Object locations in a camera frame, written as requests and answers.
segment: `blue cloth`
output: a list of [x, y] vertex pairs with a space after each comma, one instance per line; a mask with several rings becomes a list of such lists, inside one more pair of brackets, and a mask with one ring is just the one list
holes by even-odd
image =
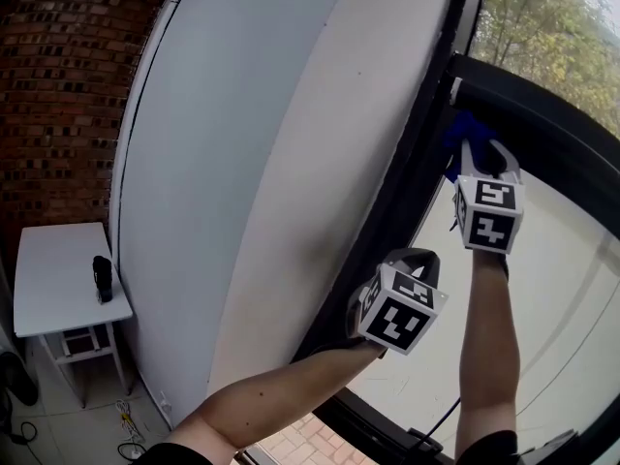
[[488, 142], [497, 139], [497, 133], [477, 121], [470, 111], [459, 112], [452, 125], [444, 133], [444, 148], [452, 154], [452, 161], [446, 169], [446, 178], [451, 182], [461, 171], [461, 142], [468, 140], [477, 167], [483, 167], [488, 154]]

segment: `black t-shirt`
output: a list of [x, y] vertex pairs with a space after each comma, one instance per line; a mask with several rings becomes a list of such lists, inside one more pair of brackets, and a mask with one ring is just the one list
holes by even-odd
[[[493, 463], [512, 465], [518, 462], [516, 434], [504, 430], [490, 434], [473, 443], [458, 460], [457, 465]], [[182, 463], [185, 465], [211, 465], [211, 462], [192, 449], [173, 443], [155, 445], [134, 463], [150, 465], [161, 463]]]

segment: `human arm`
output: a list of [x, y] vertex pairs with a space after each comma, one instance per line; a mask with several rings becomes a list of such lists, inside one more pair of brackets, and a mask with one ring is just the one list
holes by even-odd
[[167, 439], [230, 465], [234, 454], [295, 422], [343, 388], [385, 348], [329, 350], [224, 387]]
[[516, 429], [519, 370], [508, 278], [496, 255], [475, 250], [460, 362], [457, 460], [483, 437]]

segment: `tree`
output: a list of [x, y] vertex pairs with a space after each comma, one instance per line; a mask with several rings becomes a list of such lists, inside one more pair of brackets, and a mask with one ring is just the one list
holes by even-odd
[[612, 0], [484, 0], [471, 54], [549, 89], [620, 138]]

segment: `black and white pattern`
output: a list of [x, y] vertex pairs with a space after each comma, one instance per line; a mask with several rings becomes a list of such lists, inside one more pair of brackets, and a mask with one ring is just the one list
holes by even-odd
[[433, 308], [432, 290], [406, 274], [395, 272], [392, 289], [428, 308]]
[[467, 203], [465, 202], [465, 195], [463, 195], [463, 188], [458, 186], [456, 192], [456, 221], [461, 231], [465, 229], [465, 219], [467, 218]]
[[362, 319], [366, 317], [366, 314], [370, 311], [372, 304], [375, 302], [375, 299], [377, 299], [377, 295], [379, 294], [379, 291], [381, 290], [380, 277], [381, 277], [381, 274], [377, 274], [377, 276], [373, 279], [372, 284], [370, 285], [370, 290], [368, 291], [366, 298], [362, 302], [362, 305], [361, 305], [361, 318]]
[[476, 188], [476, 203], [516, 210], [514, 186], [480, 179]]
[[388, 296], [367, 331], [401, 350], [407, 350], [429, 319], [428, 315]]
[[474, 212], [470, 242], [480, 246], [506, 251], [511, 241], [514, 217]]

